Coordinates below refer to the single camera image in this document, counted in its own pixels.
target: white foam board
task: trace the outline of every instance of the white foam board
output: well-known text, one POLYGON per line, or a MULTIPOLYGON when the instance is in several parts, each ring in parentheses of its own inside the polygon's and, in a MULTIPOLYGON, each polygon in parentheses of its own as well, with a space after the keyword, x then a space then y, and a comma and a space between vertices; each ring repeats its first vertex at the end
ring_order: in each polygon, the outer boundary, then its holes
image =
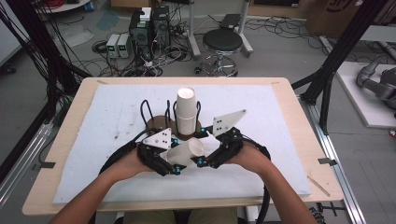
MULTIPOLYGON (((337 76, 340 77, 349 99, 357 109, 366 127, 396 128, 396 118, 394 118, 396 110, 387 107, 372 91, 356 85, 356 77, 366 65, 367 63, 345 62, 338 69, 337 76)), ((382 72, 393 67, 394 65, 379 64, 371 80, 379 82, 382 72)))
MULTIPOLYGON (((306 175, 271 86, 191 85, 201 102, 199 120, 204 127, 213 118, 246 109, 235 125, 243 134, 267 146, 273 162, 299 195, 311 194, 306 175)), ((79 129, 67 158, 54 203, 67 203, 90 184, 106 159, 144 130, 140 104, 148 100, 153 115, 163 115, 166 100, 177 98, 177 85, 101 85, 79 129)), ((149 112, 145 109, 146 118, 149 112)), ((205 154, 218 148, 214 138, 204 138, 205 154)), ((215 170, 192 164, 181 175, 142 173, 117 183, 105 202, 164 201, 257 197, 263 183, 257 175, 238 165, 224 164, 215 170)))

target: wooden table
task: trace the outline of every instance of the wooden table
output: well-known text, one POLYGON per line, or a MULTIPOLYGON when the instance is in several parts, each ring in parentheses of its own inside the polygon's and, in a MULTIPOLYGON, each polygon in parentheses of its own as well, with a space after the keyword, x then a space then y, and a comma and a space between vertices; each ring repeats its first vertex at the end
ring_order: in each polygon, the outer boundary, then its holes
MULTIPOLYGON (((334 202, 343 199, 343 192, 328 164, 319 164, 325 155, 312 131, 290 83, 283 77, 89 77, 82 82, 70 106, 64 123, 49 151, 46 161, 56 162, 53 169, 42 169, 22 208, 25 215, 51 215, 62 209, 62 204, 52 200, 61 181, 68 153, 76 141, 78 129, 84 120, 95 91, 106 84, 162 84, 162 85, 271 85, 284 120, 290 131, 293 144, 312 189, 312 194, 303 197, 307 203, 334 202)), ((246 206, 261 204, 262 197, 256 199, 216 199, 167 202, 102 203, 98 211, 138 211, 156 209, 202 208, 220 206, 246 206)))

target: cardboard box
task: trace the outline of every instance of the cardboard box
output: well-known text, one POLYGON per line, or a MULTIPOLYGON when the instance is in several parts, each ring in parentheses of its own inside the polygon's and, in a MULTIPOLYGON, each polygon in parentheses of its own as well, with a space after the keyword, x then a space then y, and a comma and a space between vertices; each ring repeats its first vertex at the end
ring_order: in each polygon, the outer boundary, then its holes
POLYGON ((111 0, 112 7, 156 7, 157 0, 111 0))
POLYGON ((358 0, 318 0, 308 13, 306 30, 311 35, 340 37, 360 8, 358 0))
MULTIPOLYGON (((394 3, 394 1, 388 1, 385 4, 384 8, 382 8, 382 10, 376 16, 376 18, 374 20, 375 24, 378 24, 381 21, 382 17, 388 13, 388 10, 390 10, 393 3, 394 3)), ((385 23, 385 24, 390 23, 395 17, 396 17, 396 7, 393 8, 393 10, 382 21, 382 23, 385 23)))

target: paper cup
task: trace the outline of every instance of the paper cup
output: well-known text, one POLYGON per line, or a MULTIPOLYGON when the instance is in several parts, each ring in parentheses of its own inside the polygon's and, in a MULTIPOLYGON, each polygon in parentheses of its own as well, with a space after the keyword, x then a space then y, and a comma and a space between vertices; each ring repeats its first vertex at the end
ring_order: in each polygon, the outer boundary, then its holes
POLYGON ((196 116, 189 119, 183 119, 179 115, 177 115, 178 132, 183 135, 189 135, 195 133, 196 124, 197 124, 196 119, 197 119, 196 116))
POLYGON ((190 119, 197 114, 197 100, 195 91, 190 87, 183 87, 177 91, 176 113, 183 119, 190 119))
POLYGON ((192 164, 191 158, 204 156, 204 144, 197 138, 191 138, 177 147, 171 148, 167 152, 167 160, 170 164, 189 166, 192 164))

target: black tape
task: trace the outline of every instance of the black tape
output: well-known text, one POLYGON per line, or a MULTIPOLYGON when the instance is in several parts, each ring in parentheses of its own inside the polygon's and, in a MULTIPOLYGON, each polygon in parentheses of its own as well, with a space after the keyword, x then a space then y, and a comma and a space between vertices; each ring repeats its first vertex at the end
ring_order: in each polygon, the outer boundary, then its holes
POLYGON ((320 164, 329 164, 330 166, 334 166, 337 164, 337 161, 335 160, 330 160, 329 158, 321 158, 318 159, 320 164))
POLYGON ((41 163, 40 168, 52 169, 54 166, 55 166, 55 162, 44 161, 43 163, 41 163))

